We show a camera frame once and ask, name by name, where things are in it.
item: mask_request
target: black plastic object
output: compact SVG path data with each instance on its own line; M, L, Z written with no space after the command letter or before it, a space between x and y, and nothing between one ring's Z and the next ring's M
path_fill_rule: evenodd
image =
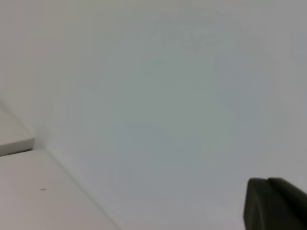
M307 195L280 178L250 179L246 230L307 230Z

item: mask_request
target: white shelf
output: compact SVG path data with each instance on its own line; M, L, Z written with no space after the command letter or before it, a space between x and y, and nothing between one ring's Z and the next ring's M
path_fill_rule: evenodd
M1 229L116 229L110 223L47 152L0 157Z
M34 138L0 108L0 156L31 150Z

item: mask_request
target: white surface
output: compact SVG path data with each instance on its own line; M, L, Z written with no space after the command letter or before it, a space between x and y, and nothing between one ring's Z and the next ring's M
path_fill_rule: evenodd
M34 138L0 108L0 156L30 150L33 146Z
M44 151L0 158L6 230L110 230L92 201Z
M123 230L242 230L307 190L307 1L181 3L0 1L0 98Z

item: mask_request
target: black object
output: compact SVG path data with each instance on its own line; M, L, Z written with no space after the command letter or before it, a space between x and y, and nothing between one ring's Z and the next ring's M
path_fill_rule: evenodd
M307 230L307 195L281 178L248 181L246 230Z

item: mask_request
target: gray wall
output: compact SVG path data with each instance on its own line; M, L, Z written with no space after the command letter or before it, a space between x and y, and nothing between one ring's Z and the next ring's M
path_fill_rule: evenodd
M303 0L3 0L0 96L123 230L244 229L307 189Z

